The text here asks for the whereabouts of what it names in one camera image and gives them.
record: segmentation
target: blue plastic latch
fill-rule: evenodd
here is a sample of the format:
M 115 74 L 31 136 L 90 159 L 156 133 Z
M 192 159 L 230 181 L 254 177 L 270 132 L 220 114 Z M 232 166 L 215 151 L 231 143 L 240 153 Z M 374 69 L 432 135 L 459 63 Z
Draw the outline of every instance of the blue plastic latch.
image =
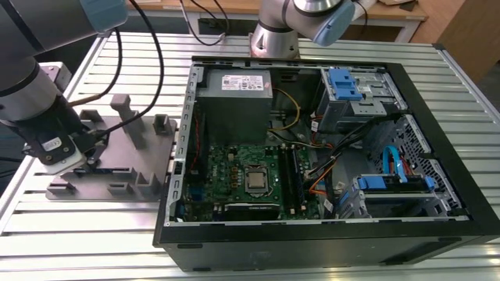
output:
M 430 191 L 435 190 L 436 184 L 435 179 L 430 176 L 426 176 L 426 183 L 428 184 Z
M 358 185 L 360 186 L 362 190 L 368 188 L 367 181 L 364 178 L 358 179 Z
M 350 198 L 350 191 L 347 191 L 347 192 L 344 193 L 343 198 L 340 198 L 339 205 L 343 205 L 343 203 L 346 202 L 347 198 Z
M 328 70 L 330 84 L 335 89 L 335 98 L 339 101 L 360 101 L 363 95 L 358 92 L 356 81 L 347 69 Z
M 358 179 L 360 189 L 387 189 L 384 178 L 380 176 L 367 176 Z

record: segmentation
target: slotted metal surface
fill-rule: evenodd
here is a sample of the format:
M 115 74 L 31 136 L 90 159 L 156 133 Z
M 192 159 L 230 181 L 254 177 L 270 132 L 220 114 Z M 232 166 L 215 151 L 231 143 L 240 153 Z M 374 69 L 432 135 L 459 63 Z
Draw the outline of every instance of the slotted metal surface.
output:
M 148 34 L 124 33 L 124 75 L 112 94 L 130 94 L 135 109 L 150 104 L 158 83 L 158 59 Z M 192 55 L 248 56 L 248 39 L 202 46 L 188 35 L 160 35 L 166 86 L 150 113 L 180 117 Z M 490 203 L 500 213 L 500 127 L 498 113 L 446 53 L 426 44 L 339 42 L 322 48 L 300 42 L 304 59 L 402 63 L 420 90 Z M 76 73 L 71 100 L 102 92 L 116 68 L 116 38 L 98 39 Z M 79 107 L 110 109 L 111 96 Z M 51 177 L 34 177 L 26 160 L 0 199 L 0 280 L 496 280 L 500 239 L 467 246 L 412 266 L 184 273 L 152 247 L 158 203 L 50 202 Z

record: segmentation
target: black wire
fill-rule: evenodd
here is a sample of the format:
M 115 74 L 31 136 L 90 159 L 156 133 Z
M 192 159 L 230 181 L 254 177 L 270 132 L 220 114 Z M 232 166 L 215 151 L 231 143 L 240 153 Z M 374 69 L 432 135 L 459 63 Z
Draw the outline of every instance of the black wire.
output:
M 151 111 L 151 109 L 156 105 L 156 101 L 158 101 L 158 98 L 159 98 L 160 93 L 162 93 L 163 79 L 166 77 L 166 63 L 163 61 L 162 46 L 160 46 L 160 42 L 158 40 L 155 28 L 154 28 L 154 26 L 152 26 L 152 24 L 150 22 L 148 16 L 146 15 L 146 13 L 144 13 L 143 9 L 140 8 L 140 6 L 138 5 L 136 1 L 135 0 L 130 0 L 130 1 L 131 1 L 132 5 L 134 5 L 135 9 L 139 12 L 140 17 L 143 18 L 144 23 L 148 26 L 148 29 L 150 29 L 150 32 L 151 32 L 151 36 L 154 37 L 154 42 L 155 42 L 156 51 L 158 51 L 158 58 L 160 60 L 160 80 L 158 82 L 158 90 L 156 90 L 156 93 L 155 93 L 155 96 L 154 96 L 154 100 L 152 100 L 150 106 L 144 109 L 144 111 L 142 113 L 139 113 L 131 119 L 128 119 L 127 121 L 116 124 L 114 127 L 108 128 L 107 130 L 104 130 L 103 132 L 100 132 L 96 135 L 96 137 L 99 137 L 99 138 L 103 137 L 103 136 L 106 136 L 106 135 L 108 135 L 112 131 L 120 129 L 123 126 L 131 124 L 134 121 L 136 121 L 139 118 L 142 118 Z
M 362 5 L 360 0 L 355 0 L 354 3 L 359 4 L 359 6 L 362 7 L 363 11 L 366 12 L 366 24 L 363 25 L 362 33 L 360 33 L 360 35 L 358 37 L 358 40 L 360 40 L 362 37 L 363 37 L 363 35 L 366 34 L 367 28 L 368 28 L 368 11 L 367 11 L 366 7 Z
M 114 78 L 111 80 L 111 83 L 108 85 L 108 88 L 104 90 L 104 92 L 102 92 L 100 94 L 94 95 L 88 98 L 83 98 L 80 100 L 70 102 L 68 106 L 71 106 L 71 107 L 75 107 L 78 105 L 83 105 L 83 104 L 87 104 L 92 101 L 99 100 L 102 97 L 104 97 L 111 92 L 114 86 L 116 85 L 118 78 L 119 78 L 120 73 L 122 73 L 122 65 L 124 63 L 124 45 L 123 45 L 123 42 L 122 42 L 120 30 L 118 28 L 115 28 L 114 30 L 115 30 L 115 33 L 116 33 L 116 42 L 118 42 L 118 65 L 116 65 L 115 76 L 114 76 Z
M 367 121 L 366 123 L 363 123 L 363 125 L 359 126 L 355 130 L 352 130 L 344 136 L 344 138 L 339 141 L 339 144 L 335 146 L 335 148 L 334 148 L 334 150 L 331 152 L 331 155 L 336 155 L 336 156 L 334 158 L 328 159 L 327 162 L 323 163 L 322 165 L 319 165 L 315 169 L 312 169 L 308 174 L 310 175 L 315 174 L 322 169 L 324 169 L 326 167 L 330 167 L 330 165 L 332 163 L 335 163 L 338 157 L 343 153 L 343 150 L 346 148 L 348 148 L 351 144 L 359 142 L 366 137 L 366 134 L 370 132 L 371 128 L 375 125 L 378 125 L 379 123 L 386 122 L 386 121 L 398 120 L 402 116 L 403 116 L 403 112 L 396 112 L 396 113 L 392 113 L 392 114 L 390 114 L 387 116 L 375 117 L 370 121 Z
M 122 73 L 122 65 L 124 63 L 124 45 L 122 42 L 122 34 L 120 30 L 115 28 L 115 33 L 116 33 L 116 42 L 118 42 L 118 65 L 116 65 L 116 72 L 115 72 L 115 77 L 111 80 L 111 83 L 108 85 L 108 88 L 99 94 L 99 97 L 104 97 L 110 92 L 111 89 L 114 88 L 116 82 L 118 82 L 118 77 L 120 76 Z
M 199 4 L 196 3 L 196 1 L 192 1 L 195 3 L 196 6 L 199 6 L 206 12 L 208 12 L 211 14 L 211 16 L 218 19 L 215 17 L 215 15 Z M 196 35 L 196 32 L 194 31 L 194 27 L 191 26 L 191 23 L 190 23 L 190 19 L 188 19 L 188 14 L 186 13 L 186 6 L 184 6 L 184 0 L 179 0 L 179 3 L 180 3 L 180 7 L 183 9 L 183 14 L 184 14 L 184 20 L 186 20 L 186 23 L 188 24 L 188 28 L 190 28 L 190 31 L 196 39 L 198 42 L 200 42 L 200 44 L 206 45 L 206 46 L 215 46 L 218 45 L 223 40 L 224 40 L 224 37 L 227 35 L 227 33 L 230 32 L 230 18 L 228 18 L 228 15 L 226 14 L 226 11 L 223 9 L 223 7 L 220 6 L 218 0 L 214 0 L 214 2 L 216 3 L 223 15 L 224 15 L 224 18 L 226 18 L 226 33 L 223 33 L 218 39 L 218 41 L 215 41 L 214 43 L 206 43 L 204 41 L 202 41 L 202 39 L 198 37 Z
M 2 156 L 0 156 L 0 161 L 22 163 L 22 162 L 23 162 L 23 159 L 11 158 L 11 157 L 2 157 Z
M 287 122 L 286 122 L 286 119 L 283 119 L 283 127 L 287 127 Z M 290 135 L 294 137 L 294 139 L 298 141 L 298 142 L 300 142 L 300 139 L 299 139 L 299 136 L 294 133 L 294 131 L 292 131 L 292 127 L 290 127 L 290 128 L 287 128 L 287 133 L 290 133 Z
M 6 170 L 6 171 L 2 171 L 0 172 L 0 175 L 3 175 L 3 174 L 6 174 L 6 173 L 12 173 L 12 172 L 16 172 L 18 171 L 18 168 L 15 168 L 15 169 L 8 169 L 8 170 Z
M 15 173 L 16 173 L 16 172 L 12 172 L 12 173 L 10 173 L 10 174 L 4 174 L 4 175 L 2 175 L 2 176 L 0 176 L 0 179 L 3 179 L 4 177 L 12 176 Z
M 191 0 L 191 2 L 194 2 L 194 4 L 200 8 L 200 9 L 203 9 L 210 15 L 211 15 L 211 17 L 216 20 L 216 23 L 218 23 L 218 25 L 219 26 L 222 26 L 222 24 L 219 23 L 219 18 L 214 15 L 214 13 L 204 7 L 204 6 L 202 6 L 195 0 Z M 228 35 L 230 34 L 230 20 L 228 20 L 228 16 L 227 16 L 227 14 L 226 14 L 226 11 L 224 11 L 224 9 L 222 8 L 222 6 L 219 5 L 219 2 L 218 2 L 218 0 L 215 0 L 215 3 L 216 3 L 216 5 L 219 6 L 219 8 L 220 8 L 220 10 L 222 10 L 222 13 L 224 14 L 224 16 L 226 16 L 226 34 Z

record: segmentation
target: yellow wire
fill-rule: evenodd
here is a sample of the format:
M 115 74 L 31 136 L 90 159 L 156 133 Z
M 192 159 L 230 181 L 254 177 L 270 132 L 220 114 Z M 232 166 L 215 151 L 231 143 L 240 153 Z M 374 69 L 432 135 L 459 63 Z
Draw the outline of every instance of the yellow wire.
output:
M 284 94 L 290 98 L 290 100 L 292 101 L 292 103 L 295 104 L 295 107 L 298 108 L 298 116 L 295 116 L 294 122 L 290 125 L 287 125 L 286 127 L 270 129 L 270 131 L 283 131 L 283 130 L 287 130 L 290 127 L 292 127 L 299 122 L 299 118 L 300 118 L 300 106 L 298 104 L 298 101 L 292 98 L 292 96 L 286 91 L 283 91 L 282 89 L 278 89 L 278 88 L 275 88 L 274 90 L 278 90 L 278 92 L 280 92 L 282 94 Z

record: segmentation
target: green circuit board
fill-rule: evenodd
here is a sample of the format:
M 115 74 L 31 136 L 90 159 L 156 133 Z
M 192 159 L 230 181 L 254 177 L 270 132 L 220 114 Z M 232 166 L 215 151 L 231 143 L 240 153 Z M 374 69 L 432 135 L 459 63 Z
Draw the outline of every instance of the green circuit board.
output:
M 308 152 L 294 148 L 302 173 L 311 168 Z M 304 201 L 306 211 L 291 214 L 284 209 L 283 187 L 276 146 L 211 146 L 208 154 L 207 181 L 204 186 L 190 188 L 188 198 L 199 201 L 198 221 L 212 220 L 212 209 L 231 203 L 266 203 L 280 205 L 282 220 L 312 219 L 318 215 L 318 202 Z M 248 192 L 248 171 L 263 171 L 267 177 L 267 190 Z

